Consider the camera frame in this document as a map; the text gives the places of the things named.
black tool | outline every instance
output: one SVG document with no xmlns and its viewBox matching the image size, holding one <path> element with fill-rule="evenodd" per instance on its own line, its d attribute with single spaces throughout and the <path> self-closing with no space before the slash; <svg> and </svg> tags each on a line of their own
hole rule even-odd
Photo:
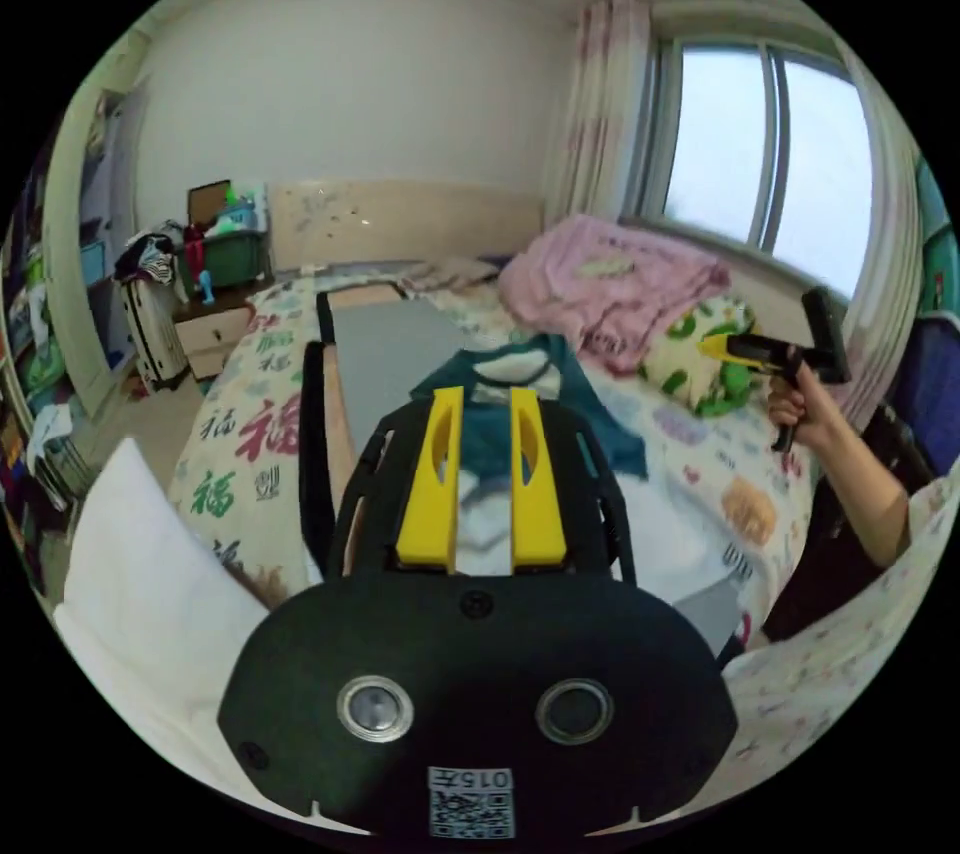
<svg viewBox="0 0 960 854">
<path fill-rule="evenodd" d="M 800 300 L 810 325 L 813 347 L 799 347 L 759 334 L 715 334 L 703 338 L 697 346 L 708 357 L 778 375 L 793 387 L 798 386 L 797 372 L 804 362 L 816 371 L 822 383 L 846 384 L 850 380 L 850 366 L 829 290 L 811 288 Z M 781 427 L 773 450 L 789 451 L 795 434 L 795 427 Z"/>
</svg>

qr code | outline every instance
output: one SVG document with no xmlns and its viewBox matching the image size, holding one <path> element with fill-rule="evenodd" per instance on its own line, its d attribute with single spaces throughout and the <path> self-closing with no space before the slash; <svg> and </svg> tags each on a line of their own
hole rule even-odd
<svg viewBox="0 0 960 854">
<path fill-rule="evenodd" d="M 430 834 L 460 840 L 512 838 L 513 797 L 509 793 L 433 790 Z"/>
</svg>

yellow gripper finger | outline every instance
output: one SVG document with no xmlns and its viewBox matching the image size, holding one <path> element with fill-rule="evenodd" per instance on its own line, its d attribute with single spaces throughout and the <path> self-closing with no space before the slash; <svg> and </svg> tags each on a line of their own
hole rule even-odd
<svg viewBox="0 0 960 854">
<path fill-rule="evenodd" d="M 561 567 L 567 541 L 537 392 L 510 390 L 511 573 Z M 530 476 L 524 479 L 524 460 Z"/>
<path fill-rule="evenodd" d="M 704 337 L 697 341 L 697 349 L 705 357 L 710 357 L 715 361 L 726 361 L 731 364 L 739 364 L 741 367 L 751 367 L 756 370 L 764 370 L 763 361 L 752 357 L 737 357 L 731 354 L 727 347 L 727 334 L 713 334 L 710 337 Z"/>
<path fill-rule="evenodd" d="M 405 567 L 435 567 L 454 573 L 462 431 L 463 388 L 434 391 L 427 432 L 397 539 L 397 558 Z"/>
</svg>

wooden headboard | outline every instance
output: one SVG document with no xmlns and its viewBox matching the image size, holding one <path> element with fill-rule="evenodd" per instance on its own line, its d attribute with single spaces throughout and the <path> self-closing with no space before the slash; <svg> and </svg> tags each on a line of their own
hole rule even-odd
<svg viewBox="0 0 960 854">
<path fill-rule="evenodd" d="M 543 202 L 527 194 L 418 181 L 271 184 L 275 272 L 449 255 L 515 254 L 543 230 Z"/>
</svg>

window frame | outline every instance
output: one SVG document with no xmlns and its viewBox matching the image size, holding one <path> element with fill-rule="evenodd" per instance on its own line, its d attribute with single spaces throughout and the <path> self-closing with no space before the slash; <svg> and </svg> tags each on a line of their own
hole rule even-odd
<svg viewBox="0 0 960 854">
<path fill-rule="evenodd" d="M 835 44 L 826 35 L 814 36 L 803 31 L 798 35 L 789 28 L 780 31 L 759 30 L 761 25 L 744 25 L 747 29 L 727 27 L 727 19 L 716 26 L 716 19 L 689 19 L 684 25 L 672 23 L 669 30 L 657 31 L 656 49 L 651 60 L 651 89 L 648 112 L 641 125 L 638 164 L 637 203 L 634 223 L 687 235 L 737 254 L 745 255 L 766 267 L 800 281 L 807 286 L 822 284 L 799 268 L 773 256 L 783 214 L 787 177 L 790 167 L 790 103 L 786 80 L 786 64 L 800 64 L 832 75 L 852 84 L 850 75 Z M 757 185 L 757 199 L 747 241 L 666 216 L 666 201 L 673 175 L 680 109 L 683 92 L 683 53 L 691 49 L 756 52 L 763 72 L 766 94 L 766 129 L 763 166 Z M 849 297 L 831 288 L 835 299 L 845 305 Z"/>
</svg>

